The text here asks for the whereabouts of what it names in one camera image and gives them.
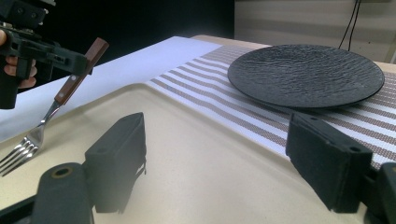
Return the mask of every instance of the white wall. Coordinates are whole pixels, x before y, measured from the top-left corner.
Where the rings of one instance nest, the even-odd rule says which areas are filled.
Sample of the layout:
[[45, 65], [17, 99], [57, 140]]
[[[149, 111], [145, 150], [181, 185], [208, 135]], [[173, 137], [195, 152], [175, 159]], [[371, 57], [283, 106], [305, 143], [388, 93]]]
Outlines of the white wall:
[[[355, 0], [236, 0], [235, 39], [268, 45], [339, 46]], [[347, 49], [347, 35], [343, 49]], [[363, 0], [351, 51], [390, 63], [396, 50], [396, 0]]]

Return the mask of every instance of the wall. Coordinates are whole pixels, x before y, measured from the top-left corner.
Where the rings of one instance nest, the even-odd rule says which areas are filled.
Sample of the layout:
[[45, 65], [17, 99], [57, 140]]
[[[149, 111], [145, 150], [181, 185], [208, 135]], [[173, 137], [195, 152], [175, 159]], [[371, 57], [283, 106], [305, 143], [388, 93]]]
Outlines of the wall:
[[[235, 39], [268, 45], [318, 44], [337, 47], [354, 0], [237, 0]], [[343, 49], [347, 49], [348, 35]], [[396, 1], [363, 0], [351, 51], [394, 63]]]
[[[57, 1], [37, 32], [64, 48], [85, 53], [99, 36], [110, 47], [105, 63], [174, 35], [233, 38], [234, 0]], [[54, 69], [52, 80], [69, 74]], [[37, 86], [46, 83], [37, 77]]]

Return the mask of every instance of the silver fork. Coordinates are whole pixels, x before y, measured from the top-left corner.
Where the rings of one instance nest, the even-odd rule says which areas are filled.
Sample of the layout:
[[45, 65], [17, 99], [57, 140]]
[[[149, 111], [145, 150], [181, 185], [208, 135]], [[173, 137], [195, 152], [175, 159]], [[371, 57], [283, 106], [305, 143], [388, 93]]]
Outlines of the silver fork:
[[40, 123], [33, 128], [21, 142], [17, 144], [14, 149], [8, 153], [2, 160], [0, 160], [0, 175], [5, 176], [14, 171], [18, 167], [24, 165], [36, 155], [41, 148], [44, 140], [44, 128], [50, 119], [58, 112], [62, 105], [65, 105], [69, 98], [73, 95], [75, 90], [81, 84], [82, 80], [91, 72], [93, 67], [105, 53], [108, 44], [105, 40], [97, 38], [85, 56], [88, 59], [85, 73], [81, 76], [70, 76], [69, 79], [61, 87], [61, 90], [56, 94], [52, 106], [49, 108], [46, 116]]

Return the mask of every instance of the beige tray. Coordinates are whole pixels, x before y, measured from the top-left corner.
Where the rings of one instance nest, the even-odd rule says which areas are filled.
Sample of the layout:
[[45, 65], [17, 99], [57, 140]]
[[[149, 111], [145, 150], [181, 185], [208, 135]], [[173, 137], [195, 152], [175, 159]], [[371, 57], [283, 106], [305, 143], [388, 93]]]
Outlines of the beige tray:
[[[53, 120], [44, 150], [0, 178], [0, 209], [35, 194], [39, 177], [84, 152], [118, 119], [144, 112], [147, 174], [137, 180], [123, 216], [95, 223], [362, 223], [329, 212], [285, 158], [144, 84], [136, 84]], [[0, 144], [6, 155], [24, 136]]]

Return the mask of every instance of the round plate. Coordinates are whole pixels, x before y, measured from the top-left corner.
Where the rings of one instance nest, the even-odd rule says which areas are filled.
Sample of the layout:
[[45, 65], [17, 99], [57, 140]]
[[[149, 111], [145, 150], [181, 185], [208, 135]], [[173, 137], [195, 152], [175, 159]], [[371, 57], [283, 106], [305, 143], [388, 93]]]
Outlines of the round plate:
[[294, 108], [354, 104], [374, 95], [385, 81], [372, 61], [317, 45], [253, 50], [230, 65], [228, 78], [259, 102]]

